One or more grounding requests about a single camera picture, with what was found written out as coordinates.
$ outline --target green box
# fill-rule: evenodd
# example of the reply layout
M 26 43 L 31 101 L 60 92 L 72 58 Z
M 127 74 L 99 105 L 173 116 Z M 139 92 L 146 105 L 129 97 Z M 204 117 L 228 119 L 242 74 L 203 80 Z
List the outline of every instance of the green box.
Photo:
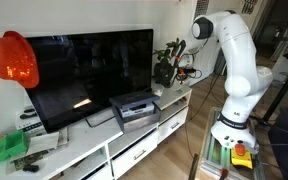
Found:
M 0 162 L 5 161 L 10 155 L 6 152 L 6 137 L 0 140 Z
M 10 156 L 17 156 L 28 148 L 27 137 L 23 130 L 17 130 L 7 134 L 0 140 L 0 162 Z
M 17 156 L 27 150 L 27 138 L 23 130 L 17 130 L 6 136 L 6 152 Z

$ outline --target black television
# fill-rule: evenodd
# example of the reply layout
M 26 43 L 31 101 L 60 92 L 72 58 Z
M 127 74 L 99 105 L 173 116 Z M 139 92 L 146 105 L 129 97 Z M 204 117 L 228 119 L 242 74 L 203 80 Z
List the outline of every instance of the black television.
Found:
M 151 87 L 153 30 L 28 37 L 40 82 L 26 89 L 47 132 Z

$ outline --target metal pole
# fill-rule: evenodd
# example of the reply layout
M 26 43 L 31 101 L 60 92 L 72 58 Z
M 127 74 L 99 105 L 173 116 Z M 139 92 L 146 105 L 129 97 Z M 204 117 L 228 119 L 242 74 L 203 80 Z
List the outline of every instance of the metal pole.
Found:
M 278 106 L 278 104 L 281 102 L 281 100 L 283 99 L 283 97 L 285 96 L 285 94 L 288 91 L 288 78 L 285 81 L 285 84 L 283 85 L 283 87 L 281 88 L 281 90 L 278 92 L 278 94 L 276 95 L 274 101 L 272 102 L 271 106 L 268 108 L 268 110 L 266 111 L 263 120 L 264 121 L 268 121 L 270 119 L 270 117 L 272 116 L 273 112 L 275 111 L 276 107 Z

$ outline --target white tv cabinet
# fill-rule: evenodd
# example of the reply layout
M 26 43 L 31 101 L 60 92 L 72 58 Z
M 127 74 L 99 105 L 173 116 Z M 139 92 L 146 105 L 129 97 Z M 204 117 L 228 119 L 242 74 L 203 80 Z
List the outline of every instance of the white tv cabinet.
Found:
M 115 118 L 94 128 L 85 121 L 74 124 L 68 128 L 68 147 L 34 163 L 40 167 L 37 173 L 8 174 L 7 163 L 0 163 L 0 179 L 50 179 L 61 172 L 61 180 L 118 179 L 185 123 L 191 92 L 187 85 L 178 91 L 164 89 L 156 101 L 162 110 L 160 121 L 127 134 Z

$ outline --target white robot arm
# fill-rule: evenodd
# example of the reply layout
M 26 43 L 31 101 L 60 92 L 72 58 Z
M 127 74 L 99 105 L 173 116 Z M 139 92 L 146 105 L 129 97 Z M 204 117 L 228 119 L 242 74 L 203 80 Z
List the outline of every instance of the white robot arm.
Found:
M 211 36 L 218 38 L 227 64 L 225 90 L 229 94 L 212 135 L 227 148 L 243 144 L 252 154 L 258 152 L 255 133 L 248 117 L 273 80 L 270 69 L 256 67 L 256 48 L 248 27 L 233 11 L 199 16 L 192 25 L 186 49 L 197 47 Z

